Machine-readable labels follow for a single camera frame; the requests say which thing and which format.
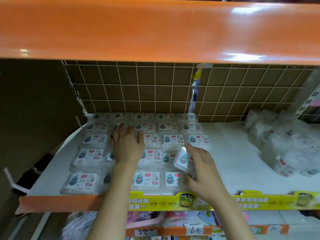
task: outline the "right hand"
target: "right hand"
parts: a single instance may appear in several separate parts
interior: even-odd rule
[[[206,150],[188,143],[185,143],[185,147],[192,155],[196,175],[193,180],[190,175],[186,174],[186,184],[198,197],[214,207],[213,205],[222,200],[222,195],[230,195],[221,180],[216,164]]]

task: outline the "white shelf surface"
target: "white shelf surface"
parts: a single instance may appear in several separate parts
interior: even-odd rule
[[[284,178],[260,158],[259,149],[249,140],[241,122],[202,123],[219,174],[230,194],[238,190],[259,190],[265,195],[286,195],[291,191],[320,191],[320,174],[296,174]],[[71,161],[84,138],[83,130],[73,133],[31,188],[28,196],[58,196],[70,174]]]

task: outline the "stacked products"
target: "stacked products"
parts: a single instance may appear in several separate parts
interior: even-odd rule
[[[294,113],[251,109],[245,127],[261,157],[279,175],[311,177],[320,172],[320,133]]]
[[[84,128],[83,141],[70,165],[62,194],[102,194],[108,189],[115,165],[110,133],[133,126],[144,135],[145,150],[132,179],[131,190],[145,195],[175,195],[188,190],[184,175],[195,175],[191,155],[184,147],[210,151],[211,145],[194,113],[95,113]]]

